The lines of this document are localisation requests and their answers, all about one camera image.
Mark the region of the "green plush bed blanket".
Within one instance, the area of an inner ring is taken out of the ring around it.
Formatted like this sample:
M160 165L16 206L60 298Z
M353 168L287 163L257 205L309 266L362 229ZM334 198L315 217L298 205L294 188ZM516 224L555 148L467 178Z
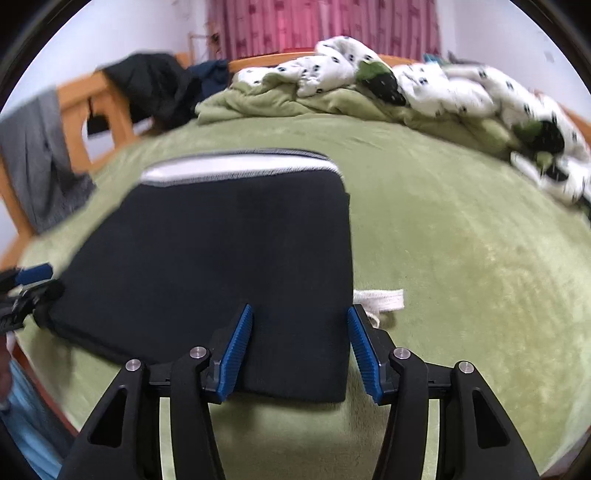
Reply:
M56 273L153 162L259 148L317 151L351 195L355 288L404 289L383 317L425 361L475 364L540 473L590 426L590 226L495 157L400 124L339 115L245 118L148 138L95 176L86 208L29 246L21 263ZM119 367L29 320L18 343L81 428ZM388 409L363 391L355 359L346 402L238 396L211 408L228 479L370 479Z

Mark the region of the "green folded blanket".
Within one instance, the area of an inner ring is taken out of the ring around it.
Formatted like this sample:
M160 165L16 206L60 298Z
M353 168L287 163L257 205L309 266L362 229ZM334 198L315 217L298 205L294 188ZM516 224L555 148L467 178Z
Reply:
M365 87L338 88L300 98L297 97L294 84L271 82L252 87L245 82L238 82L198 103L195 114L201 124L249 117L342 115L401 124L502 159L507 159L514 151L524 149L516 135L495 117L471 118L444 113L432 118L410 107L388 104Z

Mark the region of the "white floral duvet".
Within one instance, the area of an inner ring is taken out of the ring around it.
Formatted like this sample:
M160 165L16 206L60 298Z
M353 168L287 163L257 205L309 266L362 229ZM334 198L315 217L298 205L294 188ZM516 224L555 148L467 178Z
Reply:
M437 118L499 119L520 141L511 164L541 190L565 204L590 199L590 147L566 111L504 72L483 64L436 62L389 66L362 42L335 36L314 54L276 67L249 67L235 81L257 87L277 80L311 97L360 86L383 102Z

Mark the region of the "navy garment on footboard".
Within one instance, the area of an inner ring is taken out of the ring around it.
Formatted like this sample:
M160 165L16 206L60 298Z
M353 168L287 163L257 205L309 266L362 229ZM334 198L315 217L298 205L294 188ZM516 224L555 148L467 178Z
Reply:
M230 78L228 60L207 60L190 66L188 71L200 82L198 102L204 101L228 87Z

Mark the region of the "wooden bed frame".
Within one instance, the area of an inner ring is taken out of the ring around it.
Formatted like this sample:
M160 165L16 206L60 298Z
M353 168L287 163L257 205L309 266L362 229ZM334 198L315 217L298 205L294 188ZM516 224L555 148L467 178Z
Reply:
M311 51L297 49L287 53L254 56L230 61L228 69L233 74L243 68L276 66L277 64L294 60L297 57L311 54ZM414 63L414 60L407 58L384 54L380 56L389 66ZM128 100L107 79L102 71L96 71L60 85L57 88L57 96L65 142L70 155L72 169L76 173L95 173L100 171L120 150L136 143L142 138L133 132ZM562 109L580 130L590 147L590 121L587 121L566 107L562 107ZM82 136L82 127L91 114L103 115L106 118L114 141L114 148L99 157L96 161L90 160ZM2 156L1 198L17 230L16 239L7 247L5 253L1 256L1 269L6 270L17 266L24 250L36 234L14 193ZM47 406L58 417L68 432L76 436L78 433L77 429L69 422L55 400L46 391L18 342L14 347L14 354L16 361L34 383Z

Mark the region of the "black jacket on footboard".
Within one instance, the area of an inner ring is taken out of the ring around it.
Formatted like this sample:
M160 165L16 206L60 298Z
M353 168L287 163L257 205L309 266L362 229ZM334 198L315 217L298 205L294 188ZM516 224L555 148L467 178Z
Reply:
M171 130L194 118L201 81L168 53L136 53L102 69L129 102L133 124Z

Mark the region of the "pink floral curtain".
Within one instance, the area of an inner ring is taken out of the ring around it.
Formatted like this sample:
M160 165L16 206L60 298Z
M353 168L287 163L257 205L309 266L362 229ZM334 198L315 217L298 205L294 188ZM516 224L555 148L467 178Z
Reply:
M208 1L206 18L213 55L228 60L311 51L340 35L401 58L441 53L434 0Z

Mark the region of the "black sweatpants with white stripe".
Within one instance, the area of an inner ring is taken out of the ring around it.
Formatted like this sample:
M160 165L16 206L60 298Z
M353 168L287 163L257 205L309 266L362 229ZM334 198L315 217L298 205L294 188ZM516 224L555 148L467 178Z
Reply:
M315 403L345 399L349 308L378 326L405 306L402 290L353 286L342 174L291 149L152 165L59 280L63 294L36 323L117 363L174 361L249 305L235 390Z

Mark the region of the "grey jeans on footboard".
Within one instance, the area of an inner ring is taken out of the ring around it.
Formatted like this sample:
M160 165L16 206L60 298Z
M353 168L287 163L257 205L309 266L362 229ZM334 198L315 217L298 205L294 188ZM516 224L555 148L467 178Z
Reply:
M1 155L37 234L82 208L95 190L89 175L72 169L54 89L1 116Z

